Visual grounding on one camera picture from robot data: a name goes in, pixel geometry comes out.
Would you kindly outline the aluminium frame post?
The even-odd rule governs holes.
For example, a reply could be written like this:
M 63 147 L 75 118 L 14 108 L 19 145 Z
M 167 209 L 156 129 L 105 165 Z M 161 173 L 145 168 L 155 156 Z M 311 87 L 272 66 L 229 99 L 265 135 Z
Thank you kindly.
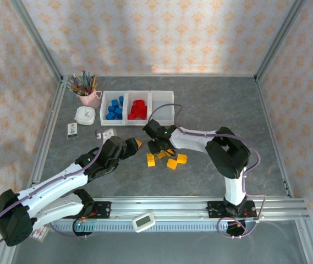
M 49 49 L 47 48 L 45 42 L 43 41 L 37 27 L 35 26 L 27 8 L 25 7 L 23 0 L 9 0 L 12 4 L 14 10 L 16 11 L 17 15 L 23 22 L 26 30 L 28 31 L 29 35 L 31 36 L 34 44 L 38 48 L 39 52 L 43 56 L 46 64 L 48 65 L 51 73 L 53 74 L 54 78 L 57 81 L 62 80 L 62 74 L 60 73 L 56 63 L 51 56 Z
M 270 66 L 271 62 L 273 61 L 276 53 L 278 52 L 280 46 L 282 45 L 283 41 L 285 40 L 288 32 L 290 31 L 291 27 L 294 25 L 297 17 L 299 16 L 303 6 L 305 5 L 307 0 L 294 0 L 292 7 L 290 8 L 286 18 L 282 26 L 279 28 L 276 36 L 273 39 L 272 44 L 270 45 L 262 63 L 257 70 L 257 73 L 254 75 L 255 82 L 258 84 L 260 80 L 263 78 L 265 72 L 267 71 L 268 67 Z

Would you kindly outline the clear case with white card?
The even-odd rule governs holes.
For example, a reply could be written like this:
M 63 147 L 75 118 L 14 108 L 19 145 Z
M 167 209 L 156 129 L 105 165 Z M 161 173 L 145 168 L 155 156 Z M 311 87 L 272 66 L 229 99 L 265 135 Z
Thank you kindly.
M 67 124 L 67 138 L 75 138 L 78 136 L 78 124 L 69 123 Z

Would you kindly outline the aluminium mounting rail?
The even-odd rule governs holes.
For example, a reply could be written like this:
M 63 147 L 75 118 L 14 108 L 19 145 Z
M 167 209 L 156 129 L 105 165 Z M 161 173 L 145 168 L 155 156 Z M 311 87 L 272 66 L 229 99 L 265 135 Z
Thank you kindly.
M 260 221 L 292 221 L 310 218 L 304 199 L 287 196 L 250 197 L 252 205 L 247 218 L 258 216 Z M 208 202 L 222 198 L 211 196 L 116 196 L 111 204 L 110 219 L 130 221 L 151 212 L 158 221 L 206 221 Z

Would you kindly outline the pink metal pencil bucket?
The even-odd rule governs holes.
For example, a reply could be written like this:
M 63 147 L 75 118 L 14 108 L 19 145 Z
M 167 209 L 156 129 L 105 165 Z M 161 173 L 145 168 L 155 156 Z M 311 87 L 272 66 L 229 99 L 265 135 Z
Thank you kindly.
M 101 103 L 101 97 L 103 92 L 94 90 L 92 93 L 86 96 L 76 95 L 83 106 L 92 107 L 96 109 Z

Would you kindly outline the bunch of pencils and pens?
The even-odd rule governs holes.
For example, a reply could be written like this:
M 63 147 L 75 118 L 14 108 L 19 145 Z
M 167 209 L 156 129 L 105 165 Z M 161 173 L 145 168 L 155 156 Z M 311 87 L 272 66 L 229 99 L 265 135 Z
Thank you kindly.
M 73 90 L 76 90 L 78 93 L 83 94 L 84 93 L 84 89 L 81 87 L 81 85 L 78 82 L 78 78 L 76 77 L 75 74 L 72 75 L 72 84 L 71 87 Z

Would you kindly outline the white plastic bin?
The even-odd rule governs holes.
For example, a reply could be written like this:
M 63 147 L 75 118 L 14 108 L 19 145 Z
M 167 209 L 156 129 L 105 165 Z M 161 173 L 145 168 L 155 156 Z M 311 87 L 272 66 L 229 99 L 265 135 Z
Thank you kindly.
M 121 108 L 123 110 L 122 120 L 107 120 L 106 115 L 109 113 L 108 107 L 112 106 L 112 100 L 118 100 L 119 97 L 124 97 L 123 106 L 119 104 L 116 108 Z M 102 126 L 125 126 L 127 124 L 127 102 L 128 102 L 128 94 L 126 91 L 104 91 L 101 98 L 101 106 L 100 106 L 100 121 Z
M 163 126 L 173 125 L 175 115 L 173 103 L 173 91 L 151 91 L 151 117 L 149 118 Z
M 151 112 L 151 92 L 150 91 L 127 91 L 128 102 L 127 102 L 127 126 L 144 126 L 148 118 L 150 117 Z M 133 101 L 135 100 L 144 100 L 145 105 L 147 106 L 147 117 L 146 119 L 141 119 L 138 117 L 135 120 L 128 120 L 128 114 L 131 111 L 133 106 Z

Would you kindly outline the white tag red print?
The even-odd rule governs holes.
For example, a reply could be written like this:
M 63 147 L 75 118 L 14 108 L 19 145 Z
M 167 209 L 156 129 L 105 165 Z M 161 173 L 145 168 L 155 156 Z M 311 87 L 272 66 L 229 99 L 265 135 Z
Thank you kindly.
M 38 242 L 44 242 L 48 232 L 50 231 L 50 227 L 47 225 L 41 226 L 35 229 L 31 234 L 30 238 L 35 239 Z

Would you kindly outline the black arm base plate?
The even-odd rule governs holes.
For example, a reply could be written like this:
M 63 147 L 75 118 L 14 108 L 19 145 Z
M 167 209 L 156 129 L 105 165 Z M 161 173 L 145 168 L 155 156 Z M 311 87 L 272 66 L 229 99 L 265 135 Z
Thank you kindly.
M 109 201 L 94 201 L 83 206 L 75 216 L 77 219 L 109 219 L 112 203 Z
M 208 201 L 207 207 L 209 218 L 256 218 L 257 212 L 253 201 L 245 201 L 239 206 L 231 207 L 225 201 Z

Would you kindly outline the aluminium frame rail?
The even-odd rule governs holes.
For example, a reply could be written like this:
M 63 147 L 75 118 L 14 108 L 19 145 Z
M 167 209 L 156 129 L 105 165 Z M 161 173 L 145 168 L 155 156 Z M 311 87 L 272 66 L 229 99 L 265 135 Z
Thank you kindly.
M 260 89 L 260 85 L 259 85 L 259 80 L 258 79 L 255 79 L 255 84 L 256 84 L 256 88 L 257 88 L 257 92 L 258 92 L 258 95 L 259 95 L 259 99 L 260 99 L 260 102 L 261 102 L 261 105 L 262 105 L 262 108 L 263 108 L 263 113 L 264 113 L 264 116 L 265 116 L 265 119 L 266 119 L 266 123 L 267 123 L 267 126 L 268 126 L 268 131 L 269 131 L 269 134 L 270 134 L 270 137 L 271 137 L 272 145 L 273 145 L 273 148 L 274 148 L 274 152 L 275 152 L 275 155 L 276 155 L 277 163 L 278 163 L 278 166 L 279 166 L 279 169 L 280 169 L 280 172 L 281 172 L 281 176 L 282 176 L 282 179 L 283 179 L 283 183 L 284 183 L 284 186 L 285 186 L 285 189 L 286 189 L 287 196 L 289 196 L 290 198 L 295 198 L 294 190 L 292 188 L 290 179 L 289 179 L 288 174 L 287 174 L 286 167 L 285 167 L 284 162 L 282 160 L 281 151 L 280 151 L 280 149 L 278 147 L 278 144 L 277 144 L 277 138 L 276 138 L 276 136 L 274 134 L 274 131 L 273 131 L 272 122 L 270 120 L 269 112 L 268 112 L 268 109 L 266 107 L 265 100 L 264 100 L 264 97 L 263 97 L 263 93 L 262 93 L 262 91 Z
M 102 77 L 217 77 L 217 78 L 255 78 L 253 74 L 210 74 L 210 73 L 154 73 L 154 74 L 110 74 L 110 75 L 97 75 L 98 78 Z
M 56 121 L 59 114 L 59 109 L 62 104 L 65 89 L 67 87 L 68 76 L 62 77 L 61 81 L 58 82 L 56 93 L 51 104 L 49 115 L 47 117 L 47 122 L 45 130 L 43 133 L 42 140 L 39 144 L 39 151 L 36 155 L 35 162 L 29 176 L 29 181 L 27 187 L 32 187 L 40 182 L 42 171 L 45 165 L 46 157 L 50 147 L 52 135 L 56 125 Z

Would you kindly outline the white digital timer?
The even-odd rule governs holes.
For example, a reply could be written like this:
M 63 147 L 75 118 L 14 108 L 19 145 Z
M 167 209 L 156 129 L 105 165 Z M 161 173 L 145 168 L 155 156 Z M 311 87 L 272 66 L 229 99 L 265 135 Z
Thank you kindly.
M 132 220 L 133 230 L 136 233 L 143 232 L 156 224 L 155 216 L 152 212 L 146 212 L 142 215 L 135 217 Z

